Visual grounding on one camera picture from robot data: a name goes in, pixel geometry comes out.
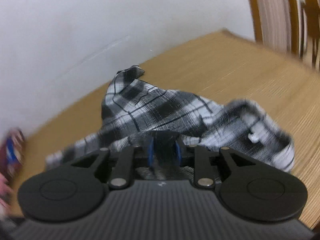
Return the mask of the maroon blue printed garment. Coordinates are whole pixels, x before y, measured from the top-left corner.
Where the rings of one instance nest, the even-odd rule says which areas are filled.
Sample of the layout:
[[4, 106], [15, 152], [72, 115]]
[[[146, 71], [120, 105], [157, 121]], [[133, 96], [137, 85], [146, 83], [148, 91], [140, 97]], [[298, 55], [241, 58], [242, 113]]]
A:
[[1, 174], [11, 181], [24, 161], [25, 138], [19, 128], [11, 129], [1, 141]]

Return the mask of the black white plaid shirt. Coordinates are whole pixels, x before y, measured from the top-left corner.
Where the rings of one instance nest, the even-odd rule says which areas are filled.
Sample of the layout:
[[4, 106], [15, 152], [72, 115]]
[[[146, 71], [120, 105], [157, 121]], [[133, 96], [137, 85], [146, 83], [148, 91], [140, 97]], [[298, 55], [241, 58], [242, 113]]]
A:
[[117, 72], [101, 103], [101, 129], [49, 155], [51, 170], [101, 148], [116, 154], [144, 143], [153, 131], [172, 131], [186, 145], [211, 151], [233, 148], [284, 172], [294, 165], [292, 137], [254, 101], [226, 105], [180, 90], [164, 90], [142, 81], [139, 66]]

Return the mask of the wooden chair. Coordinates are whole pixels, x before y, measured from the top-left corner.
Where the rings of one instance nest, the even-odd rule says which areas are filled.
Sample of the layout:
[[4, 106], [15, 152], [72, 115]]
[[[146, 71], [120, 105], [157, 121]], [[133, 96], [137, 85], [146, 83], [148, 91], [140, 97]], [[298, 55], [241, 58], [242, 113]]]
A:
[[256, 42], [319, 69], [319, 0], [249, 0]]

